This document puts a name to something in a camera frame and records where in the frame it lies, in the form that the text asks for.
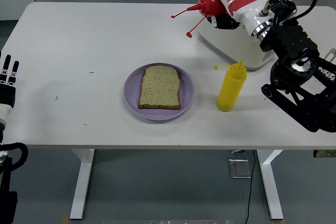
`white robotic hand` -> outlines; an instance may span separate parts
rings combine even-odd
[[[6,127],[6,118],[12,111],[15,103],[15,87],[14,83],[16,81],[16,72],[19,67],[19,62],[15,61],[13,64],[12,71],[8,75],[8,68],[10,64],[10,55],[6,56],[3,69],[0,73],[0,143],[3,139],[3,131]]]

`purple plate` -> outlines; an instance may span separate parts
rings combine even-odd
[[[142,76],[145,72],[145,69],[151,66],[168,66],[176,69],[180,73],[181,79],[181,87],[180,87],[180,110],[161,110],[161,109],[138,109],[138,102],[141,92],[141,81]],[[186,111],[191,105],[194,95],[195,95],[195,87],[192,79],[189,75],[181,68],[168,64],[168,63],[152,63],[142,67],[139,67],[135,71],[133,71],[130,76],[128,76],[125,86],[124,86],[124,95],[127,104],[129,107],[138,115],[143,118],[154,120],[154,121],[163,121],[169,120],[172,118],[181,115],[184,111]]]

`white table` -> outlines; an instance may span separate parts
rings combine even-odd
[[[96,148],[258,150],[272,219],[282,219],[282,211],[271,160],[284,149],[336,148],[334,134],[307,131],[265,99],[260,88],[269,83],[276,58],[248,74],[231,112],[219,111],[225,68],[215,71],[213,65],[226,59],[196,31],[191,39],[185,35],[199,12],[170,18],[188,6],[33,3],[8,39],[2,54],[11,54],[20,67],[4,143],[74,149],[82,164],[71,219],[82,218]],[[329,7],[300,19],[322,56],[335,46],[330,19],[336,12]],[[138,117],[123,97],[129,74],[153,62],[181,67],[195,84],[191,107],[164,123]]]

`mustard bottle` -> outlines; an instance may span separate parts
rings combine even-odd
[[[221,111],[230,111],[233,109],[246,78],[247,71],[243,65],[243,60],[232,64],[227,69],[217,100],[217,107]]]

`table leg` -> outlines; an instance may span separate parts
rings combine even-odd
[[[271,162],[282,150],[257,150],[271,219],[283,219]]]
[[[75,195],[73,197],[70,219],[83,218],[86,193],[88,190],[92,161],[95,149],[73,149],[81,160]]]

